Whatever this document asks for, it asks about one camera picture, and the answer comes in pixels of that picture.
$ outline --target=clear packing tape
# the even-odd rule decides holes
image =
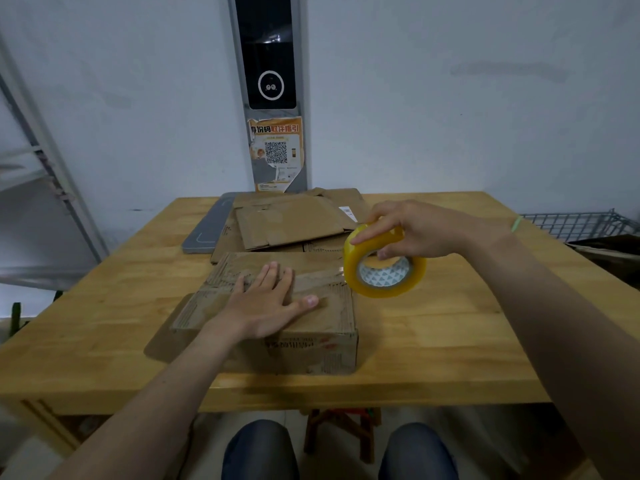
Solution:
[[[344,243],[344,279],[356,293],[370,298],[391,298],[411,290],[424,276],[427,259],[401,257],[387,267],[373,266],[376,252],[392,242],[402,241],[404,231],[396,227],[356,246],[350,241],[367,228],[360,225]]]

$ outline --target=person's right arm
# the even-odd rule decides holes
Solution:
[[[640,475],[640,342],[540,264],[507,227],[416,201],[380,203],[369,221],[352,244],[404,228],[404,240],[380,250],[380,258],[465,257],[600,475]]]

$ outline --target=metal wire rack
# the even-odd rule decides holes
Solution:
[[[621,216],[615,209],[578,214],[524,214],[522,217],[564,242],[620,234],[640,235],[640,223]]]

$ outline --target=green object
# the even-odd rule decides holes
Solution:
[[[516,232],[516,230],[518,229],[518,226],[522,222],[522,219],[523,219],[522,216],[518,216],[518,218],[516,219],[516,222],[514,222],[513,226],[511,226],[511,232]]]
[[[11,327],[9,328],[9,337],[14,336],[20,330],[20,315],[22,314],[22,304],[15,302],[11,307]]]

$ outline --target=jeans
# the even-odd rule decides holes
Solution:
[[[289,432],[281,424],[260,419],[247,424],[225,451],[222,480],[299,480]],[[456,464],[440,437],[426,424],[396,429],[382,458],[379,480],[458,478]]]

